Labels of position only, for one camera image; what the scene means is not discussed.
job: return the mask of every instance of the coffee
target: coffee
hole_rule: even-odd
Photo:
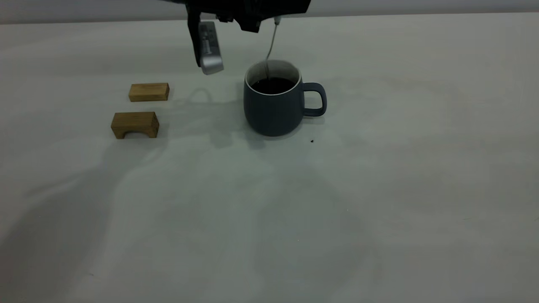
[[[296,83],[284,78],[262,79],[252,85],[252,88],[262,94],[275,95],[284,93],[294,87]]]

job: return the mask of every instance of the table surface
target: table surface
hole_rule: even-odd
[[[271,21],[217,24],[212,76],[184,21],[0,26],[0,301],[537,302],[538,27],[284,19],[272,57],[328,111],[266,138],[241,89]],[[137,111],[158,137],[117,140]]]

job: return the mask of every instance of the rectangular wooden block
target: rectangular wooden block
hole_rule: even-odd
[[[169,90],[168,83],[132,84],[129,99],[131,102],[166,101]]]

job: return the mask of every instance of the dark gray mug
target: dark gray mug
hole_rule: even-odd
[[[291,63],[269,60],[267,74],[272,78],[284,78],[295,85],[277,94],[257,92],[252,86],[266,79],[266,62],[251,66],[245,74],[243,88],[243,109],[247,122],[258,133],[266,136],[281,136],[293,131],[304,116],[321,116],[326,112],[326,92],[318,83],[303,83],[300,71]],[[322,107],[305,108],[303,92],[318,92],[322,97]]]

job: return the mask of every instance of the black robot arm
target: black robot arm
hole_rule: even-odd
[[[201,37],[199,34],[202,12],[215,14],[221,22],[236,20],[244,31],[258,32],[262,20],[305,13],[310,0],[163,0],[185,4],[188,27],[198,66],[201,66]]]

